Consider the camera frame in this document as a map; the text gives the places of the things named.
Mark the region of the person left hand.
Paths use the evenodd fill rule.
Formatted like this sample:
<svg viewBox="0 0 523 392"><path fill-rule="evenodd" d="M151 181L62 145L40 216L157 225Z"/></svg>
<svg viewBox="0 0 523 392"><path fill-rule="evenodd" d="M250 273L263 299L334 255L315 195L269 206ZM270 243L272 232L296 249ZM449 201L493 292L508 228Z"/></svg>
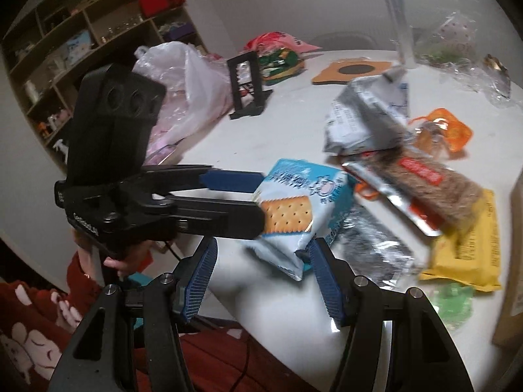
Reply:
<svg viewBox="0 0 523 392"><path fill-rule="evenodd" d="M153 241L144 241L131 246L126 251L125 257L106 257L102 263L97 263L94 256L95 245L91 239L85 233L76 229L73 229L72 233L77 246L81 270L93 280L99 278L97 272L101 266L116 270L119 277L137 272L143 261L148 257L153 245Z"/></svg>

